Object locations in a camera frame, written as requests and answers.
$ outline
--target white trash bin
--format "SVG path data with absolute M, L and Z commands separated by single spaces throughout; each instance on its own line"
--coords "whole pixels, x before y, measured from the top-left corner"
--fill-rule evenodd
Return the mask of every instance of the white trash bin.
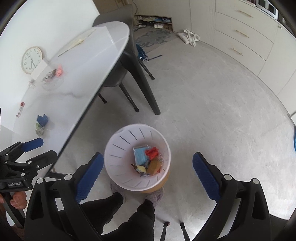
M 140 177 L 131 164 L 135 164 L 133 147 L 157 147 L 163 157 L 160 173 Z M 156 129 L 145 124 L 128 125 L 118 130 L 107 143 L 104 165 L 110 178 L 119 186 L 131 191 L 145 191 L 158 185 L 170 168 L 170 148 Z

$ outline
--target gray chair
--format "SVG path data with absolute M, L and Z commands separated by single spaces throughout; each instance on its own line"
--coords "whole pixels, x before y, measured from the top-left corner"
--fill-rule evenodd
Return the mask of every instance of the gray chair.
M 95 19 L 93 26 L 97 26 L 102 23 L 113 22 L 113 21 L 123 22 L 129 26 L 130 37 L 129 37 L 126 49 L 130 50 L 132 53 L 134 53 L 137 56 L 138 52 L 137 52 L 136 43 L 135 43 L 135 40 L 133 37 L 133 22 L 134 22 L 133 6 L 131 4 L 127 4 L 126 6 L 119 8 L 117 10 L 101 14 Z M 144 63 L 141 60 L 139 60 L 139 63 L 143 67 L 143 69 L 149 74 L 151 79 L 154 80 L 154 77 L 149 72 L 149 70 L 146 68 Z M 128 99 L 128 101 L 134 107 L 135 111 L 139 112 L 139 109 L 137 108 L 137 106 L 133 102 L 131 96 L 129 95 L 129 93 L 127 92 L 126 88 L 124 87 L 124 85 L 122 83 L 123 78 L 125 77 L 126 73 L 127 73 L 127 70 L 122 66 L 120 60 L 118 60 L 118 62 L 115 64 L 115 66 L 113 67 L 113 69 L 109 73 L 109 76 L 104 81 L 103 86 L 104 87 L 119 86 L 120 89 L 122 90 L 122 92 L 124 93 L 124 95 L 126 96 L 126 98 Z M 102 97 L 101 94 L 98 94 L 98 95 L 104 103 L 107 103 L 107 101 Z

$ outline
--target black pants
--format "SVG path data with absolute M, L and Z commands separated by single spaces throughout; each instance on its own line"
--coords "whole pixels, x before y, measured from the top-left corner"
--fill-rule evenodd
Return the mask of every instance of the black pants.
M 122 203 L 122 195 L 115 193 L 106 199 L 83 203 L 81 207 L 97 232 L 102 234 L 104 225 L 111 221 Z M 60 211 L 60 216 L 67 227 L 69 221 L 64 211 Z M 101 235 L 101 237 L 104 241 L 153 241 L 154 221 L 153 204 L 149 200 L 145 200 L 126 223 L 122 223 L 118 229 Z

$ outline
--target white table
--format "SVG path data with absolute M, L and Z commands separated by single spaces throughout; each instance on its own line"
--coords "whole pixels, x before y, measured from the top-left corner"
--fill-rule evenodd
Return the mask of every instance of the white table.
M 49 150 L 61 152 L 75 126 L 91 104 L 104 80 L 124 51 L 129 39 L 129 27 L 122 22 L 109 22 L 93 27 L 95 31 L 81 44 L 61 56 L 60 50 L 50 61 L 54 68 L 62 66 L 64 73 L 50 83 L 35 81 L 22 101 L 22 114 L 16 118 L 12 143 L 30 141 L 36 135 L 36 119 L 46 114 L 49 122 L 42 136 L 44 144 L 18 161 L 26 161 Z

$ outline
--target gold drawer handle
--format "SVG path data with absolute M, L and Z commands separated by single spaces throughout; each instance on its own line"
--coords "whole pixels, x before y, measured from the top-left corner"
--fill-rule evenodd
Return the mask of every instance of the gold drawer handle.
M 242 35 L 244 35 L 244 36 L 246 36 L 246 37 L 249 37 L 248 35 L 246 35 L 246 34 L 244 34 L 244 33 L 242 33 L 241 31 L 239 31 L 239 30 L 235 30 L 236 32 L 238 32 L 238 33 L 240 33 L 240 34 L 242 34 Z
M 250 15 L 250 14 L 248 14 L 248 13 L 246 13 L 246 12 L 243 12 L 243 11 L 241 11 L 241 10 L 239 10 L 239 12 L 241 12 L 241 13 L 244 13 L 245 15 L 247 15 L 247 16 L 249 16 L 249 17 L 253 17 L 252 15 Z
M 239 52 L 239 51 L 237 51 L 236 49 L 234 49 L 234 48 L 231 48 L 231 49 L 234 50 L 235 52 L 239 53 L 240 55 L 242 55 L 242 53 Z

